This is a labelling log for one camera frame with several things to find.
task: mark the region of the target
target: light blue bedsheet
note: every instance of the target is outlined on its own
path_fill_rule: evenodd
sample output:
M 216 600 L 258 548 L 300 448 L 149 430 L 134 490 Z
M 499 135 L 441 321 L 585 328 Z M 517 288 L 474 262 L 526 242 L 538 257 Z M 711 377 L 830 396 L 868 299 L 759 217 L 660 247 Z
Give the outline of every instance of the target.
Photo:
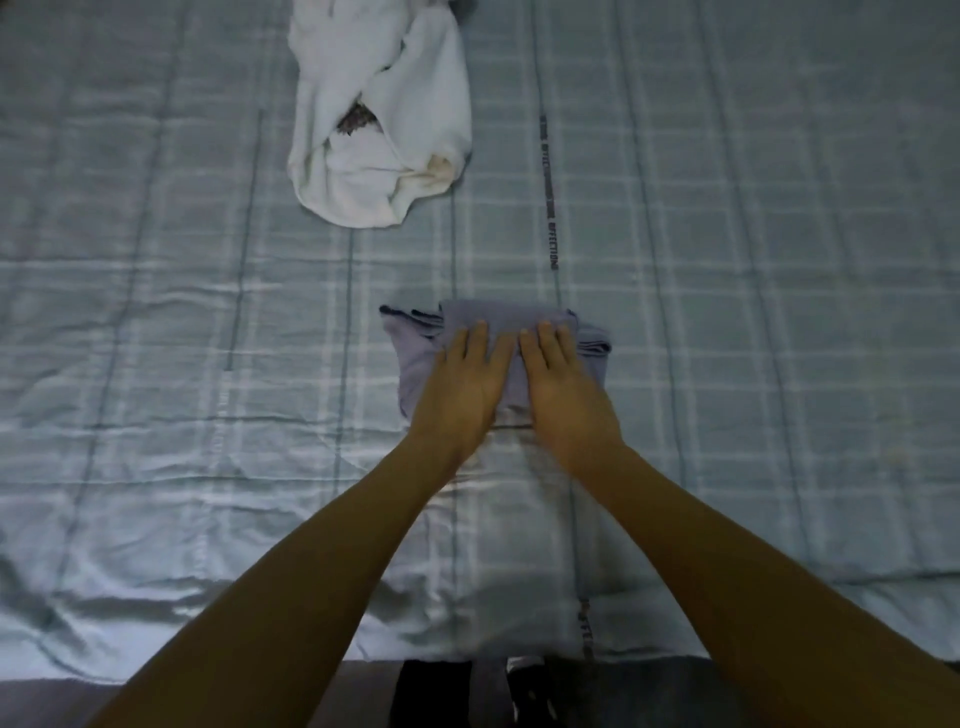
M 0 678 L 133 673 L 397 442 L 377 307 L 450 297 L 608 328 L 632 446 L 960 658 L 960 25 L 915 5 L 478 0 L 462 182 L 346 231 L 285 174 L 287 2 L 12 0 Z M 703 648 L 504 432 L 348 656 L 534 652 Z

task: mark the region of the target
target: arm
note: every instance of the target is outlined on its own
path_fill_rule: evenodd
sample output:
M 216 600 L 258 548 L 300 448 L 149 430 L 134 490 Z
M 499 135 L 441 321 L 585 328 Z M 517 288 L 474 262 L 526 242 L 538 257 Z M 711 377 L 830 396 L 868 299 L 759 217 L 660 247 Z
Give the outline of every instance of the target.
M 710 656 L 771 725 L 947 726 L 960 677 L 624 445 L 569 332 L 520 334 L 534 427 L 643 549 Z
M 410 431 L 142 668 L 89 728 L 303 726 L 426 502 L 484 438 L 514 340 L 483 325 L 437 357 Z

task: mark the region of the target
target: plaid pattern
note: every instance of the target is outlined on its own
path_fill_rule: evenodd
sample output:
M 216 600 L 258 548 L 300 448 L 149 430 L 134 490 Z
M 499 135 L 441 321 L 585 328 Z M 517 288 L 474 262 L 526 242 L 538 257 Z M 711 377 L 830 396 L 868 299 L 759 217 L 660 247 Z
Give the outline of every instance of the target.
M 0 674 L 129 676 L 396 443 L 376 309 L 451 295 L 610 329 L 632 446 L 960 658 L 960 44 L 952 6 L 880 5 L 480 0 L 463 180 L 346 231 L 285 174 L 288 2 L 13 2 Z M 496 433 L 348 656 L 537 651 L 702 647 L 611 518 Z

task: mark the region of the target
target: folded clothing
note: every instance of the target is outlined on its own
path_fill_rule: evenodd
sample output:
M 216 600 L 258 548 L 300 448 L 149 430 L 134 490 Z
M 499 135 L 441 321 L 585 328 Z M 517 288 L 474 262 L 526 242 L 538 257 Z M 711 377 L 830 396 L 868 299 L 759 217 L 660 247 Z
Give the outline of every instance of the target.
M 305 207 L 350 228 L 396 225 L 460 176 L 467 62 L 445 0 L 294 0 L 289 43 L 300 80 L 287 171 Z
M 576 339 L 577 356 L 600 386 L 603 386 L 607 356 L 612 348 L 610 335 L 603 329 L 585 324 L 569 309 L 542 304 L 457 300 L 441 302 L 439 311 L 404 310 L 382 305 L 380 315 L 396 349 L 400 365 L 400 413 L 408 419 L 413 415 L 423 385 L 433 369 L 434 354 L 450 343 L 458 328 L 470 328 L 478 321 L 486 321 L 489 325 L 488 349 L 496 336 L 506 331 L 533 330 L 541 321 L 549 321 L 555 327 L 566 324 Z M 497 423 L 530 424 L 527 373 L 519 349 L 510 363 L 503 397 L 497 407 Z

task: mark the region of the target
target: white towel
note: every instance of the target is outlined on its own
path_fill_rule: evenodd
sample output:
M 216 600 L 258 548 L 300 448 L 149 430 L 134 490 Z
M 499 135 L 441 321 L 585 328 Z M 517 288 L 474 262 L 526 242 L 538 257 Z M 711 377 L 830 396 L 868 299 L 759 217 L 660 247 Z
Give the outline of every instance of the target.
M 304 206 L 381 228 L 460 177 L 469 87 L 445 0 L 295 0 L 289 42 L 300 81 L 287 170 Z M 358 98 L 379 124 L 337 131 Z

